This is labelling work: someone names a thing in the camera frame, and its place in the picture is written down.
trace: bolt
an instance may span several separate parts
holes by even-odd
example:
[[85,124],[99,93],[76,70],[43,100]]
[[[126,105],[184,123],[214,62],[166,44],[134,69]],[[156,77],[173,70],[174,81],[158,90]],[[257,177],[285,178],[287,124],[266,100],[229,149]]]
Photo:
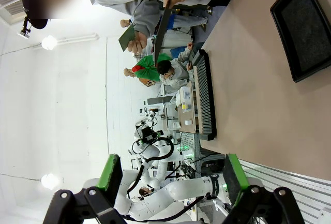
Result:
[[283,190],[283,189],[280,190],[278,193],[280,196],[285,196],[285,194],[286,194],[285,190]]
[[94,196],[96,194],[96,191],[91,189],[89,192],[88,192],[91,196]]
[[254,187],[254,188],[252,188],[252,193],[254,193],[254,194],[256,194],[256,193],[258,193],[259,192],[259,188],[257,188],[257,187]]

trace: bright light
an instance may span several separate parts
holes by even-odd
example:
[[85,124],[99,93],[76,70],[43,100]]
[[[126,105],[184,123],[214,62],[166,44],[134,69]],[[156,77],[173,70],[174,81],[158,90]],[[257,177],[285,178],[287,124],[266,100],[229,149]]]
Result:
[[46,174],[41,178],[41,184],[46,189],[54,189],[56,185],[58,185],[58,179],[52,173]]
[[57,40],[51,35],[47,36],[41,42],[41,46],[46,50],[53,50],[54,47],[56,47],[56,45],[57,45]]

